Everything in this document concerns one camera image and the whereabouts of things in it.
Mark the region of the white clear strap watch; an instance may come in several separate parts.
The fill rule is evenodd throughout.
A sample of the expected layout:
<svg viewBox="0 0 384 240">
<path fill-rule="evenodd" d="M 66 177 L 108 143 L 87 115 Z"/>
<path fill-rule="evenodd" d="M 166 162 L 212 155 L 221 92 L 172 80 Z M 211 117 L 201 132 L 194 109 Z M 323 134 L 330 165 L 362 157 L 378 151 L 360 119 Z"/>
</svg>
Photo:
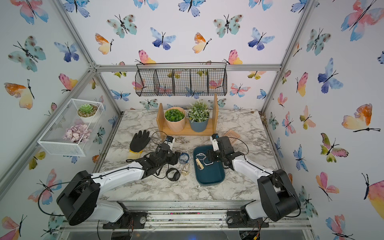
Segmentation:
<svg viewBox="0 0 384 240">
<path fill-rule="evenodd" d="M 208 156 L 204 153 L 198 153 L 196 155 L 196 159 L 200 162 L 203 163 L 205 166 L 210 166 L 213 165 L 214 163 L 208 159 Z"/>
</svg>

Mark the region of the teal storage box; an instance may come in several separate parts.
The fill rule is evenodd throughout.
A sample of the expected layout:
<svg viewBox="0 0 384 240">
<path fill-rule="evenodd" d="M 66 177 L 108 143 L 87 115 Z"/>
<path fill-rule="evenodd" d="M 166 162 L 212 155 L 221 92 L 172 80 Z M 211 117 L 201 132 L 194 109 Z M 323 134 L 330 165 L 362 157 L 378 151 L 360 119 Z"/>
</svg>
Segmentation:
<svg viewBox="0 0 384 240">
<path fill-rule="evenodd" d="M 226 174 L 221 162 L 213 162 L 213 165 L 204 166 L 203 170 L 199 170 L 197 164 L 195 162 L 196 155 L 198 153 L 204 153 L 208 156 L 208 151 L 212 150 L 213 147 L 211 145 L 200 146 L 194 149 L 193 151 L 193 159 L 194 159 L 194 167 L 195 167 L 195 175 L 197 182 L 202 187 L 214 186 L 222 183 L 225 180 Z"/>
</svg>

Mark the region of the beige strap watch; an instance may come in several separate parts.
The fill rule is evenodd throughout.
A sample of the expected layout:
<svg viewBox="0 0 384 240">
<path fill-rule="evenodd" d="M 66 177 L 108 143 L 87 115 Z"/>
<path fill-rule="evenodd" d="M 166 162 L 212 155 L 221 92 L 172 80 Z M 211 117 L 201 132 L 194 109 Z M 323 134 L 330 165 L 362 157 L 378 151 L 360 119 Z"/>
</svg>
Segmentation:
<svg viewBox="0 0 384 240">
<path fill-rule="evenodd" d="M 201 161 L 198 158 L 195 159 L 195 162 L 196 162 L 197 167 L 198 167 L 199 170 L 203 170 L 204 169 L 204 166 L 202 165 Z"/>
</svg>

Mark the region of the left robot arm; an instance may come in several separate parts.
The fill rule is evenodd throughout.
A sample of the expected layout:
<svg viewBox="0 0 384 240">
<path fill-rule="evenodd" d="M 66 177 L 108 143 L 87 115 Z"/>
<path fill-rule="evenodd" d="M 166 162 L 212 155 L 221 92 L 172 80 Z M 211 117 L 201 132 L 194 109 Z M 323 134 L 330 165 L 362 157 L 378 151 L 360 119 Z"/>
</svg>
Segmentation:
<svg viewBox="0 0 384 240">
<path fill-rule="evenodd" d="M 88 220 L 117 223 L 129 211 L 121 203 L 100 200 L 101 195 L 126 183 L 155 175 L 164 165 L 176 165 L 181 153 L 165 143 L 154 152 L 132 160 L 124 167 L 90 174 L 77 173 L 57 198 L 57 204 L 71 226 Z"/>
</svg>

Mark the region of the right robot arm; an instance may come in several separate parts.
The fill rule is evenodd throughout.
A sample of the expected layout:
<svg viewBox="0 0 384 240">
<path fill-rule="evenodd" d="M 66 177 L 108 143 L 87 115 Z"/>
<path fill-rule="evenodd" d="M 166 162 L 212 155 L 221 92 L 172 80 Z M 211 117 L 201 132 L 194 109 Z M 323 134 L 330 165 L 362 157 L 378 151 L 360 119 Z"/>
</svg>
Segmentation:
<svg viewBox="0 0 384 240">
<path fill-rule="evenodd" d="M 213 134 L 210 140 L 213 161 L 221 162 L 227 168 L 243 174 L 258 186 L 260 200 L 241 207 L 240 218 L 244 224 L 258 219 L 277 222 L 284 217 L 299 216 L 293 215 L 293 212 L 301 210 L 301 203 L 284 170 L 270 170 L 250 161 L 245 153 L 234 150 L 227 136 Z"/>
</svg>

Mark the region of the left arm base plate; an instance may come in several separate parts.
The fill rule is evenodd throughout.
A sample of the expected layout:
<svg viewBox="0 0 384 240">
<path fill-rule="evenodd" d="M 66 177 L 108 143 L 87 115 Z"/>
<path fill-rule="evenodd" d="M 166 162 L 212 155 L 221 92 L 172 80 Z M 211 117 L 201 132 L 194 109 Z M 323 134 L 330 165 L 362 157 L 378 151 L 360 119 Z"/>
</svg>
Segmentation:
<svg viewBox="0 0 384 240">
<path fill-rule="evenodd" d="M 104 230 L 141 230 L 144 229 L 147 221 L 147 212 L 127 212 L 124 213 L 116 223 L 103 224 Z"/>
</svg>

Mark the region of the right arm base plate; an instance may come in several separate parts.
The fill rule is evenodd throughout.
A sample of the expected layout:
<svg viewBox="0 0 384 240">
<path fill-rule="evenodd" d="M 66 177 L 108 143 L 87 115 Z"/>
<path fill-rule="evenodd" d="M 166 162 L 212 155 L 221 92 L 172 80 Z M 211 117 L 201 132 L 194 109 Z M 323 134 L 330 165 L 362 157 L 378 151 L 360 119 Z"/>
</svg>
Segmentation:
<svg viewBox="0 0 384 240">
<path fill-rule="evenodd" d="M 245 211 L 227 211 L 226 223 L 228 228 L 268 228 L 270 225 L 265 218 L 251 219 Z"/>
</svg>

